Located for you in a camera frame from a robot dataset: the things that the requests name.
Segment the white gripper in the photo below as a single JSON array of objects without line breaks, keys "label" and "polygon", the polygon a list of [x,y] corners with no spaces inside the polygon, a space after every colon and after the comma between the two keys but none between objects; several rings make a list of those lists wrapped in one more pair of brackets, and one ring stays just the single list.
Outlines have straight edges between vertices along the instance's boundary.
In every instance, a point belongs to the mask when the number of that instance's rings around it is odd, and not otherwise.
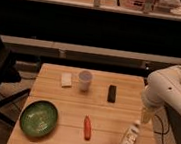
[{"label": "white gripper", "polygon": [[150,122],[157,110],[162,107],[163,100],[153,90],[145,88],[141,93],[142,108],[141,123],[147,124]]}]

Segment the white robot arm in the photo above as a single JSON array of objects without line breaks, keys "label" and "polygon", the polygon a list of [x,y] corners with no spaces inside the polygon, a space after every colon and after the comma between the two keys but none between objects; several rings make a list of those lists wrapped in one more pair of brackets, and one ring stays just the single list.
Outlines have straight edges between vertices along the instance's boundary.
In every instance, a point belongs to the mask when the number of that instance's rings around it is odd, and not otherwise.
[{"label": "white robot arm", "polygon": [[153,71],[141,94],[141,123],[147,124],[156,111],[169,104],[181,115],[181,65]]}]

